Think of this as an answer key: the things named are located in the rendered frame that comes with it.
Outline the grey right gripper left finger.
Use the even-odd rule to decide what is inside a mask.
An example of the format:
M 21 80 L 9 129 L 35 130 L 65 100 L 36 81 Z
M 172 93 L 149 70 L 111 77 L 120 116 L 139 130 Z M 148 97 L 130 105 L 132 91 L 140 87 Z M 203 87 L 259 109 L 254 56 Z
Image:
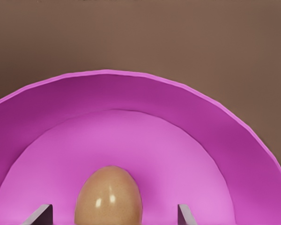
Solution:
M 21 225 L 53 225 L 53 205 L 42 204 Z

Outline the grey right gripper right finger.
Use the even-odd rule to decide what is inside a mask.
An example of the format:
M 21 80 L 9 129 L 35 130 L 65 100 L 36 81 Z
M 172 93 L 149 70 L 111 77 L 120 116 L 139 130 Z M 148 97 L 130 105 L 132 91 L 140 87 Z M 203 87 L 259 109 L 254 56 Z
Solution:
M 177 225 L 197 225 L 187 204 L 179 204 L 177 206 Z

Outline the brown speckled egg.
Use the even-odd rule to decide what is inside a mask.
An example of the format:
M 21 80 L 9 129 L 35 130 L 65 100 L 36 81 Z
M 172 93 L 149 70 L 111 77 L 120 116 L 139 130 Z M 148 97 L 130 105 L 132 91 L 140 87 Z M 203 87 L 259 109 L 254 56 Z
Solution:
M 141 225 L 142 198 L 134 178 L 117 166 L 95 171 L 77 197 L 76 225 Z

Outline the pink round bowl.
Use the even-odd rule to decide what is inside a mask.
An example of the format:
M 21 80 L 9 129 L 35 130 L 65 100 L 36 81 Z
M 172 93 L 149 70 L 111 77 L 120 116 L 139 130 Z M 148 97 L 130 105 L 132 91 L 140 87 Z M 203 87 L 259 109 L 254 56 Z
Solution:
M 186 204 L 199 225 L 281 225 L 281 166 L 253 130 L 198 91 L 145 73 L 60 75 L 0 99 L 0 225 L 42 204 L 71 225 L 97 169 L 135 179 L 143 223 L 176 225 Z

